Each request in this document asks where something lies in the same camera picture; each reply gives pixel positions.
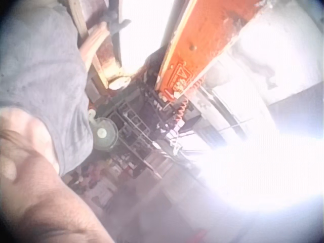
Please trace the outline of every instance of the gray shirt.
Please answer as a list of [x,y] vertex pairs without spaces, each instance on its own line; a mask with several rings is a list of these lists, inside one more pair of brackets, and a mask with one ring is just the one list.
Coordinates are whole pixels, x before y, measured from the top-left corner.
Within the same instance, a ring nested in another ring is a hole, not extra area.
[[0,35],[0,107],[18,107],[51,134],[60,175],[91,153],[86,67],[77,30],[62,6],[12,15]]

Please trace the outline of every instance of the skin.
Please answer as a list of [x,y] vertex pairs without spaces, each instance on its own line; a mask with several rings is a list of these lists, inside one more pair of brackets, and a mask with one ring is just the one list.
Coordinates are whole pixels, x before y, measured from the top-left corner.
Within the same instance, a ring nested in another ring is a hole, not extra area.
[[[80,48],[89,70],[109,36],[101,23]],[[17,108],[0,110],[2,213],[23,242],[113,242],[92,210],[58,176],[45,125]]]

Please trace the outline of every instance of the orange spring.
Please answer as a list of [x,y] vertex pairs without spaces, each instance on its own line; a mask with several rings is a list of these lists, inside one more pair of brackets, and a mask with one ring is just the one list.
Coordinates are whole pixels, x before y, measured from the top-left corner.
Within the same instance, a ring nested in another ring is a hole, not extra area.
[[205,80],[205,77],[200,78],[188,90],[185,100],[182,102],[180,108],[177,111],[176,122],[180,121],[183,118],[184,113],[186,112],[186,109],[187,109],[187,106],[189,103],[189,99],[187,98],[187,96],[193,95],[195,93],[195,91],[197,91],[199,89],[199,87],[201,86],[201,84],[203,83],[204,80]]
[[177,111],[176,122],[180,121],[182,119],[182,117],[184,116],[184,112],[187,109],[188,103],[189,103],[189,99],[186,97],[185,100],[182,102],[180,108]]

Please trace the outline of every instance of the orange metal beam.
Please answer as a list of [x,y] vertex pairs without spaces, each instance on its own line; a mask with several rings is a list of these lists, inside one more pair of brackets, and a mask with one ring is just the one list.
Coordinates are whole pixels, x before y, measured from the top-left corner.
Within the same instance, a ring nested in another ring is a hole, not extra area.
[[190,0],[168,47],[156,90],[184,94],[260,10],[259,0]]

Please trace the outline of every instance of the gloved hand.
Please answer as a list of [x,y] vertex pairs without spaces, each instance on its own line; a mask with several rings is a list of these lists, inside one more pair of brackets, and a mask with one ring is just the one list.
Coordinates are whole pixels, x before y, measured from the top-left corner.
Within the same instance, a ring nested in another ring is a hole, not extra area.
[[116,11],[108,10],[100,19],[102,22],[107,22],[110,35],[113,36],[117,32],[120,32],[127,25],[131,23],[129,19],[125,19],[122,23],[118,21],[118,14]]

